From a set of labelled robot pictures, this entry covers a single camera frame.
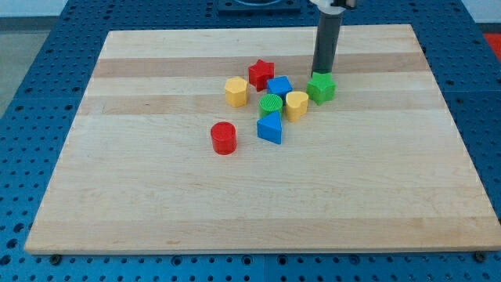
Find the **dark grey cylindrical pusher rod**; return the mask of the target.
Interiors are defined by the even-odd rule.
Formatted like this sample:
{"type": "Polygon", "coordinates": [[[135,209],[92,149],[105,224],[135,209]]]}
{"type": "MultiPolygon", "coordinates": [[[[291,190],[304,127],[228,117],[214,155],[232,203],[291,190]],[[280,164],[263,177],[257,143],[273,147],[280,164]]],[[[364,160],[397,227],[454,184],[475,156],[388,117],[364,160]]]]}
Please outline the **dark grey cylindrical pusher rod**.
{"type": "Polygon", "coordinates": [[[342,13],[330,15],[321,12],[319,14],[312,73],[327,74],[332,72],[342,19],[342,13]]]}

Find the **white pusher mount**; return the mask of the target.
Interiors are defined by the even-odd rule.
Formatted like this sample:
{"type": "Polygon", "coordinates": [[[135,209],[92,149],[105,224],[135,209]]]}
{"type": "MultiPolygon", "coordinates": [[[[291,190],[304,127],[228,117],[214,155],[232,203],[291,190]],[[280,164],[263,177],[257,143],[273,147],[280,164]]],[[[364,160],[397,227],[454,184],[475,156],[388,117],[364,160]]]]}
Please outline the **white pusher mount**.
{"type": "Polygon", "coordinates": [[[310,0],[320,12],[328,15],[339,15],[347,9],[355,9],[357,0],[310,0]]]}

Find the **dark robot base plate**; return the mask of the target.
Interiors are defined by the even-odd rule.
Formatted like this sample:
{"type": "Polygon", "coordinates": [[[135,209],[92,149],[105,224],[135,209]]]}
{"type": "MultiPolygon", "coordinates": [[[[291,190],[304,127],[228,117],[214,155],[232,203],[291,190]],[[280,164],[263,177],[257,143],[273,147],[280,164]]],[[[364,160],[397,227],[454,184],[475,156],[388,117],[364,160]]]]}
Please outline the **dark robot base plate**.
{"type": "Polygon", "coordinates": [[[300,0],[217,0],[219,14],[277,13],[301,11],[300,0]]]}

